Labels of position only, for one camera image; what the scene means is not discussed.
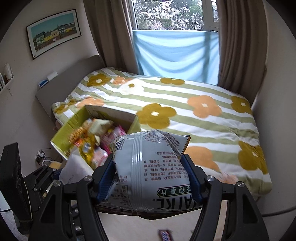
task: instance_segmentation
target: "brown curtain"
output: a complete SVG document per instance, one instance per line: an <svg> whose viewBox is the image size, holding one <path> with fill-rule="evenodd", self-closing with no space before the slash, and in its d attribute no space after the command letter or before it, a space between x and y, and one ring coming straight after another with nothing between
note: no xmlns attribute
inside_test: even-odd
<svg viewBox="0 0 296 241"><path fill-rule="evenodd" d="M265 74L267 24L262 0L217 0L218 86L253 103Z"/></svg>
<svg viewBox="0 0 296 241"><path fill-rule="evenodd" d="M126 0L83 0L94 42L108 67L138 73Z"/></svg>

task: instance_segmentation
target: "metal bolt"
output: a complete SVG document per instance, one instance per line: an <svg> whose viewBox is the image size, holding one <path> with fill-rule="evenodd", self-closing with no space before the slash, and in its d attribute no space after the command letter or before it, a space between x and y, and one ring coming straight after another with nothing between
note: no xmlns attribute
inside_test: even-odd
<svg viewBox="0 0 296 241"><path fill-rule="evenodd" d="M213 176L207 176L207 180L209 182L213 182L215 180L215 178Z"/></svg>
<svg viewBox="0 0 296 241"><path fill-rule="evenodd" d="M75 227L76 232L80 232L81 231L81 227L80 226L76 226Z"/></svg>
<svg viewBox="0 0 296 241"><path fill-rule="evenodd" d="M60 181L55 181L54 187L59 187L60 185L61 185L61 182Z"/></svg>
<svg viewBox="0 0 296 241"><path fill-rule="evenodd" d="M89 182L89 181L92 180L92 176L85 176L85 177L83 178L83 180L85 180L86 182Z"/></svg>
<svg viewBox="0 0 296 241"><path fill-rule="evenodd" d="M243 187L244 187L244 183L241 182L241 181L237 182L237 185L238 185L240 188L243 188Z"/></svg>

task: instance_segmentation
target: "bottle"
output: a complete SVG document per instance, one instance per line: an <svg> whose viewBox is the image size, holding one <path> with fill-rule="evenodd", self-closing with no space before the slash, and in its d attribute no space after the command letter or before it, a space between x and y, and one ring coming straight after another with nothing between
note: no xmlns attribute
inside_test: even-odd
<svg viewBox="0 0 296 241"><path fill-rule="evenodd" d="M11 67L9 64L5 64L5 67L4 67L4 74L6 75L6 78L8 80L11 80L12 77L13 77L13 73L12 73L12 70L11 70Z"/></svg>
<svg viewBox="0 0 296 241"><path fill-rule="evenodd" d="M2 85L2 88L5 86L3 75L0 73L0 84Z"/></svg>

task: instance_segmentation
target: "curtain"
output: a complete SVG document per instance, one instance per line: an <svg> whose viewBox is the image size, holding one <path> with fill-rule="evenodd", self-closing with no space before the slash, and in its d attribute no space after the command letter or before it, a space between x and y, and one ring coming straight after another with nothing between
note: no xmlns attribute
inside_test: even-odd
<svg viewBox="0 0 296 241"><path fill-rule="evenodd" d="M250 104L265 75L267 23L262 0L218 0L220 66L218 86Z"/></svg>
<svg viewBox="0 0 296 241"><path fill-rule="evenodd" d="M83 0L99 55L106 66L138 73L126 0Z"/></svg>
<svg viewBox="0 0 296 241"><path fill-rule="evenodd" d="M218 33L191 30L134 30L140 74L216 85Z"/></svg>

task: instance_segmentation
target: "white wall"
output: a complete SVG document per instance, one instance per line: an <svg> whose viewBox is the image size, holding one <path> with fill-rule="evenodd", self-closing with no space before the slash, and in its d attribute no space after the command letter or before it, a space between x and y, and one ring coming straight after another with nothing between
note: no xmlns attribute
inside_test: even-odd
<svg viewBox="0 0 296 241"><path fill-rule="evenodd" d="M35 21L76 9L81 37L65 42L32 60L26 27ZM82 0L32 0L17 16L0 43L0 72L9 63L14 80L0 94L0 153L18 142L22 172L36 169L35 155L50 147L54 124L35 98L37 84L53 71L62 72L75 62L97 54Z"/></svg>
<svg viewBox="0 0 296 241"><path fill-rule="evenodd" d="M296 40L276 10L265 2L268 20L267 74L254 105L273 189L258 201L261 213L296 205ZM264 218L270 240L279 240L296 211Z"/></svg>

